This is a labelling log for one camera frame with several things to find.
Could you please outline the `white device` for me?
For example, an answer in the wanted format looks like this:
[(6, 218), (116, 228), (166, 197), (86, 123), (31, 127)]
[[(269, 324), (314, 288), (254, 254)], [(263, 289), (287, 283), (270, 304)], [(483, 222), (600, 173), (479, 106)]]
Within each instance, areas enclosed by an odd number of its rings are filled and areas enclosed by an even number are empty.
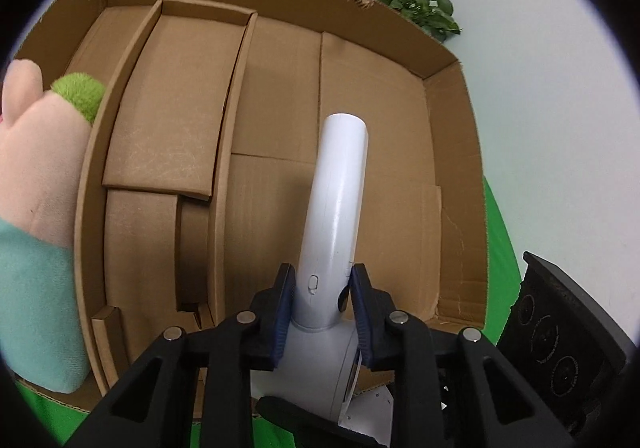
[(346, 430), (373, 437), (384, 447), (390, 446), (394, 398), (386, 385), (355, 395), (338, 425)]

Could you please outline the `narrow cardboard insert box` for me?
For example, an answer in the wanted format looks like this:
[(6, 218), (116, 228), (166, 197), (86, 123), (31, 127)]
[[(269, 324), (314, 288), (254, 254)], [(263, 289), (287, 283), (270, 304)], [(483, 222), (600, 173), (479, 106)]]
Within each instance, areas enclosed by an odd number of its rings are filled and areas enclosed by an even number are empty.
[(70, 61), (106, 84), (82, 167), (75, 283), (96, 385), (169, 326), (224, 319), (231, 144), (257, 13), (204, 0), (111, 6)]

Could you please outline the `pink pig plush toy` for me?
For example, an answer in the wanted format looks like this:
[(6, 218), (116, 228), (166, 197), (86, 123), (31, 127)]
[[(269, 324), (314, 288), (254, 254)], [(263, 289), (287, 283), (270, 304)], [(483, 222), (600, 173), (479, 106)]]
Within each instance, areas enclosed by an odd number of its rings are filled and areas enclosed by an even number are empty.
[(82, 165), (104, 86), (86, 74), (43, 85), (13, 60), (1, 98), (1, 355), (22, 379), (72, 394), (90, 364), (74, 281)]

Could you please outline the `large cardboard tray box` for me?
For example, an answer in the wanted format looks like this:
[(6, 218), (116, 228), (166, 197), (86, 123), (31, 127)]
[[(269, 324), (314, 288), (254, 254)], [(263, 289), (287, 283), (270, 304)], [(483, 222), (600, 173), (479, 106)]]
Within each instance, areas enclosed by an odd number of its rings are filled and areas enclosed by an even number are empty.
[[(111, 6), (156, 0), (54, 0), (17, 54), (51, 82)], [(231, 144), (224, 213), (224, 317), (245, 309), (280, 264), (296, 263), (324, 119), (368, 128), (356, 260), (396, 304), (440, 330), (483, 326), (487, 238), (480, 144), (461, 66), (373, 0), (204, 0), (257, 13)], [(106, 392), (91, 364), (72, 394)]]

